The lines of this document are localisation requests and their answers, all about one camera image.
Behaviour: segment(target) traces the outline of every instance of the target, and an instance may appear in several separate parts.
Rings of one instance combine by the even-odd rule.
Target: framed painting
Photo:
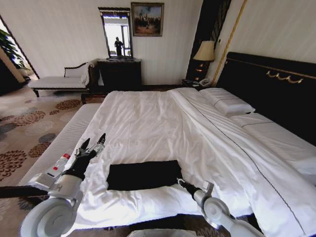
[[[158,2],[132,2],[134,36],[162,36],[163,6]]]

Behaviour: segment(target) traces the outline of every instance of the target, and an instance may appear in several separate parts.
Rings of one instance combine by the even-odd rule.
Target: telephone
[[[199,84],[203,87],[208,87],[209,85],[211,85],[210,79],[209,78],[205,78],[203,80],[201,80],[199,82]]]

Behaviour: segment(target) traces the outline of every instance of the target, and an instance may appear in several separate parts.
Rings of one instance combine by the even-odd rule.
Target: mirror frame
[[[109,58],[117,58],[117,59],[134,58],[133,57],[133,42],[132,42],[132,34],[131,34],[131,25],[130,25],[130,8],[129,7],[98,7],[98,9],[99,9],[101,20],[102,20],[102,28],[103,28],[103,32],[104,32],[105,41],[107,44]],[[104,28],[104,18],[103,18],[102,11],[113,11],[113,12],[115,12],[115,11],[128,11],[127,19],[128,19],[128,28],[129,28],[130,56],[122,56],[120,58],[117,56],[111,56],[109,43],[108,43],[108,37],[107,37],[107,33],[105,31],[105,28]]]

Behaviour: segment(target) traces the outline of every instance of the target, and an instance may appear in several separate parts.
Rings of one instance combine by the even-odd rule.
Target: table lamp
[[[210,62],[214,61],[214,41],[202,41],[198,52],[193,57],[197,60],[194,80],[200,81],[205,78]]]

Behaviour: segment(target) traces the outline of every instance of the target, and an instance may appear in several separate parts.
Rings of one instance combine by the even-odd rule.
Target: black headboard
[[[316,64],[229,52],[216,87],[316,146]]]

